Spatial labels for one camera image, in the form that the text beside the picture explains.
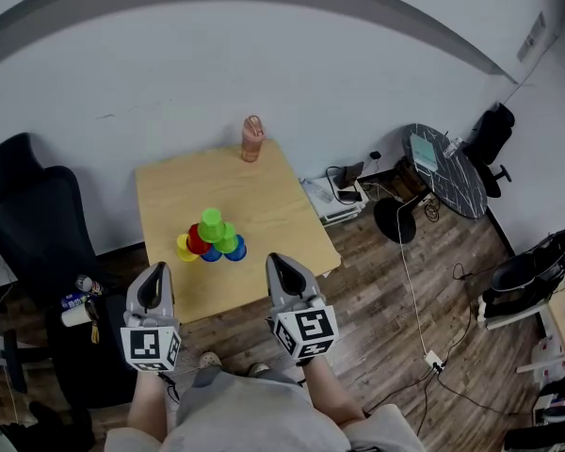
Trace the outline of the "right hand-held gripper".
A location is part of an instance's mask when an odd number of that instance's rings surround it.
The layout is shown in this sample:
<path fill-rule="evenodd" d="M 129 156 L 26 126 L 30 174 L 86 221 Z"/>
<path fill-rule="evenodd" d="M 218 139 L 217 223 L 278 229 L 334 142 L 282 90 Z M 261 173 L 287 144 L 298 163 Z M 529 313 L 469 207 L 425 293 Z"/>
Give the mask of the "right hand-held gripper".
<path fill-rule="evenodd" d="M 315 275 L 297 260 L 272 252 L 266 258 L 266 281 L 272 301 L 266 322 L 283 350 L 296 365 L 326 354 L 339 330 L 333 307 L 319 296 Z"/>

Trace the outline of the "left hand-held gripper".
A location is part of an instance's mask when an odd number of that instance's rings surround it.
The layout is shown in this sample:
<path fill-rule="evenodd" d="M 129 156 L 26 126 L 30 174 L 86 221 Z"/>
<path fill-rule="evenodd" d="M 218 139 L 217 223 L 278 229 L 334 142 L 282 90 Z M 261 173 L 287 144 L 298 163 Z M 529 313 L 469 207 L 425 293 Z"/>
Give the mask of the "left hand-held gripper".
<path fill-rule="evenodd" d="M 124 313 L 121 341 L 124 359 L 139 372 L 173 371 L 181 348 L 180 323 L 173 316 L 170 268 L 159 262 L 144 269 L 127 290 L 128 310 L 134 307 L 160 314 Z"/>

